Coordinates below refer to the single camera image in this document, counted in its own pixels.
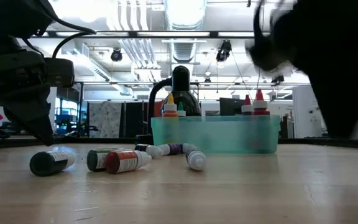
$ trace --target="table surface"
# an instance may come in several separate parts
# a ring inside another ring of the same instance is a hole
[[[90,172],[97,147],[0,149],[0,223],[358,223],[358,149],[279,145],[276,155],[211,155],[204,172],[185,157],[134,172]],[[66,172],[36,177],[38,151],[76,152]]]

